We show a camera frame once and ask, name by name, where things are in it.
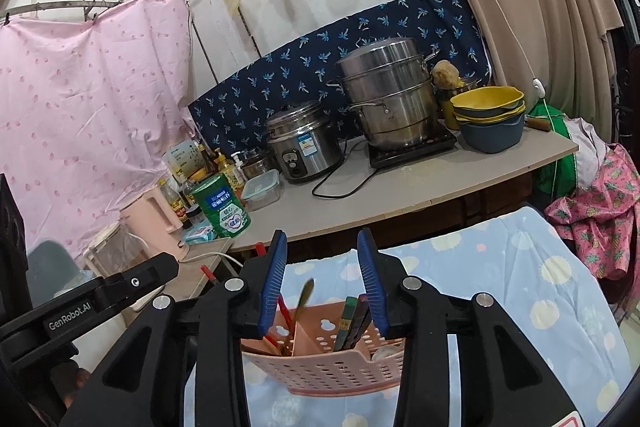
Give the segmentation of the dark red chopstick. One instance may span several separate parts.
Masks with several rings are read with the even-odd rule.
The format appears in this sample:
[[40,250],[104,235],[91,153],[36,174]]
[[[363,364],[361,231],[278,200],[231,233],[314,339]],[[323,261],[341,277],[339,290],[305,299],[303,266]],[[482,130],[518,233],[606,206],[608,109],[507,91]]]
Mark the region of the dark red chopstick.
[[355,310],[354,318],[352,319],[352,327],[349,329],[349,335],[347,343],[345,346],[348,349],[352,349],[363,331],[365,331],[370,322],[370,310],[368,297],[366,294],[361,294],[358,296],[358,303]]
[[358,329],[358,333],[356,335],[356,341],[359,341],[362,338],[362,336],[367,332],[367,329],[369,328],[370,324],[371,324],[371,310],[367,309],[366,313],[363,315],[363,319]]

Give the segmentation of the gold flower-shaped spoon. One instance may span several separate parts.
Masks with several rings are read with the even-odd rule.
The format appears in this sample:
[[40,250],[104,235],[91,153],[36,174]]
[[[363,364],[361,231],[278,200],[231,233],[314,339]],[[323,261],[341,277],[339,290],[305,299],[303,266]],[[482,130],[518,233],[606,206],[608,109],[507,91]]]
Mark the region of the gold flower-shaped spoon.
[[314,291],[314,279],[309,279],[308,281],[305,282],[303,289],[300,292],[300,295],[297,301],[297,307],[295,308],[292,315],[291,325],[288,326],[288,337],[286,337],[286,340],[282,346],[282,355],[292,355],[296,325],[299,322],[299,319],[303,316],[307,303],[313,291]]

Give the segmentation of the bright red chopstick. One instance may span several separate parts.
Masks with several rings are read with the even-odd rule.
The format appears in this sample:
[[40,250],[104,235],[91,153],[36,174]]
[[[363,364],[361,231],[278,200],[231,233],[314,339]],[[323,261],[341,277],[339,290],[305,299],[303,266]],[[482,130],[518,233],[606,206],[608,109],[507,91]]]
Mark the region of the bright red chopstick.
[[[255,245],[255,249],[256,249],[256,253],[258,254],[258,256],[265,256],[265,254],[267,254],[267,249],[266,249],[265,245],[262,242],[258,242]],[[282,296],[279,296],[278,305],[279,305],[282,317],[284,318],[284,321],[285,321],[285,324],[286,324],[286,329],[290,333],[292,333],[293,329],[294,329],[292,315],[290,313],[290,310],[286,306],[284,298]]]

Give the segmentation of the white ceramic soup spoon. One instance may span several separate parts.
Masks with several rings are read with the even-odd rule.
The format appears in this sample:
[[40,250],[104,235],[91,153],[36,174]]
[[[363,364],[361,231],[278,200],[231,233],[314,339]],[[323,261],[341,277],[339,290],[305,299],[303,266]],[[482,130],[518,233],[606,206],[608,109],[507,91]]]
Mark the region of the white ceramic soup spoon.
[[371,361],[379,362],[393,357],[394,355],[398,355],[398,353],[401,353],[402,351],[404,351],[403,343],[392,343],[391,345],[381,346],[373,352]]

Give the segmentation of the dark maroon chopstick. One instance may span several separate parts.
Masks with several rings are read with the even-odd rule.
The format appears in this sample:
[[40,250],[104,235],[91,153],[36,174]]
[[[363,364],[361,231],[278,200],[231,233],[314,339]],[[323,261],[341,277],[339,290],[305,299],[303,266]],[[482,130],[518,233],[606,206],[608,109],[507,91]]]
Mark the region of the dark maroon chopstick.
[[267,345],[269,346],[269,349],[275,355],[282,355],[281,346],[279,345],[278,340],[276,338],[272,337],[270,334],[266,334],[264,338],[262,338],[262,340],[264,340],[265,343],[267,343]]

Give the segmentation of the white dish rack bin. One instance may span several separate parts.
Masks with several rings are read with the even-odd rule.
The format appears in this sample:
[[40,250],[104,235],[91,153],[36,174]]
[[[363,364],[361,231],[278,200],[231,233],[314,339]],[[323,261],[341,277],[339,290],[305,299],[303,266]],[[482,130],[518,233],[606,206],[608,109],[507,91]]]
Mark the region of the white dish rack bin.
[[94,277],[91,271],[81,270],[66,249],[55,241],[38,244],[27,255],[27,262],[27,286],[34,308]]

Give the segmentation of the pink perforated utensil holder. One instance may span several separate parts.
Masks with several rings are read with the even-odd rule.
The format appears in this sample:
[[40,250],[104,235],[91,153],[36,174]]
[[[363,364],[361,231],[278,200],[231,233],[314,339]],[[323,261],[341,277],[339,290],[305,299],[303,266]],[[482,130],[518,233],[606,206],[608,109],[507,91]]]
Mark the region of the pink perforated utensil holder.
[[[244,340],[244,355],[294,395],[349,397],[397,386],[404,351],[379,362],[372,362],[371,357],[381,346],[404,342],[386,340],[373,324],[355,347],[333,351],[343,307],[335,301],[307,308],[296,325],[292,355],[275,355],[264,340]],[[268,334],[278,340],[282,350],[288,330],[280,313]]]

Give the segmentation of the yellow oil bottle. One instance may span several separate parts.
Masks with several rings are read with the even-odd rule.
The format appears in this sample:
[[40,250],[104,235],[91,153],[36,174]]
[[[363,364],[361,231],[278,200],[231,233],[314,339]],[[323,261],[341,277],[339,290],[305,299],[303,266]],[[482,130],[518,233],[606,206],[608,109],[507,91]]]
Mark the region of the yellow oil bottle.
[[215,153],[215,162],[218,171],[227,178],[234,193],[241,196],[245,185],[242,172],[236,167],[232,160],[221,152],[220,148],[216,148]]

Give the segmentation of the silver rice cooker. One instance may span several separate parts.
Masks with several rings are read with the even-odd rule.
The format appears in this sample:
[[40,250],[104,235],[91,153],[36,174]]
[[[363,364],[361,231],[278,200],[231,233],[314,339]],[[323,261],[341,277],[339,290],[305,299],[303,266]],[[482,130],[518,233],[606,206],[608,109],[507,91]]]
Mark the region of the silver rice cooker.
[[300,103],[273,114],[266,130],[266,142],[290,183],[316,179],[342,159],[332,119],[319,102]]

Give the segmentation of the light blue patterned tablecloth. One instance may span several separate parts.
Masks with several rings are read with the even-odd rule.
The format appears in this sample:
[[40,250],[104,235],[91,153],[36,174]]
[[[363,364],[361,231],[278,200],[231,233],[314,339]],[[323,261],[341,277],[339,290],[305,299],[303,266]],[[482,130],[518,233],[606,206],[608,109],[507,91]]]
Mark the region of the light blue patterned tablecloth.
[[[243,353],[239,412],[226,412],[193,373],[186,425],[638,424],[639,372],[605,295],[538,211],[378,251],[390,320],[384,338],[404,342],[397,386],[349,397],[294,395]],[[345,259],[362,280],[357,243],[318,267]],[[361,294],[363,281],[339,303]]]

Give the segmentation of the stacked yellow blue bowls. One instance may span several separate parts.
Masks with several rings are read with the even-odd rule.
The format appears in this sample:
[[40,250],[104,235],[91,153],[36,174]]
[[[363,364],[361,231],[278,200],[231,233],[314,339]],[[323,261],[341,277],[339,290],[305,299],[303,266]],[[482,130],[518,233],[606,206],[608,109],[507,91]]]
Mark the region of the stacked yellow blue bowls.
[[450,98],[462,138],[473,150],[497,154],[521,141],[525,95],[506,86],[487,86]]

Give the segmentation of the stainless steel steamer pot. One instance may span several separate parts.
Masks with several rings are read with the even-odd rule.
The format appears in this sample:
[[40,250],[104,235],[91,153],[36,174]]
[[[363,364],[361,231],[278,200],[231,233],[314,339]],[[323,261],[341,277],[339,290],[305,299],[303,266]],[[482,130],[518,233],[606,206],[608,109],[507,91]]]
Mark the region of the stainless steel steamer pot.
[[395,37],[360,46],[337,62],[349,109],[370,145],[416,145],[434,133],[437,107],[416,40]]

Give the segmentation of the yellow sponge loofah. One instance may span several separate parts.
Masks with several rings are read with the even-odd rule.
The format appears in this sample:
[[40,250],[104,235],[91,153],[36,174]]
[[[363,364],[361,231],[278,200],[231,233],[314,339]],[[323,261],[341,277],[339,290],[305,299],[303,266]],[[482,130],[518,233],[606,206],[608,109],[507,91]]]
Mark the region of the yellow sponge loofah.
[[454,90],[465,85],[457,67],[447,60],[441,60],[435,64],[432,69],[432,77],[434,85],[439,90]]

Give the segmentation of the pink dotted curtain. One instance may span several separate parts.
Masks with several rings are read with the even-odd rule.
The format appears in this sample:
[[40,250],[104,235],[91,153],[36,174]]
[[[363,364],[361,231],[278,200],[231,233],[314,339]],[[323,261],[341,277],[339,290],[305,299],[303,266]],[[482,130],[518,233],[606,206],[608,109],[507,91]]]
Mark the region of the pink dotted curtain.
[[1,170],[26,244],[81,255],[186,139],[186,0],[130,0],[91,22],[1,26]]

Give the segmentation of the pink pineapple print cloth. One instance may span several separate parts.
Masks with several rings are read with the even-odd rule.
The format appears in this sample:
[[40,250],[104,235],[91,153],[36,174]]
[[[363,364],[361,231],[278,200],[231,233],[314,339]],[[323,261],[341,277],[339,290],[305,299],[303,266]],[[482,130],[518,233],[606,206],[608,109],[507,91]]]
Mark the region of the pink pineapple print cloth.
[[623,145],[610,147],[591,185],[555,200],[544,215],[594,277],[639,274],[639,173]]

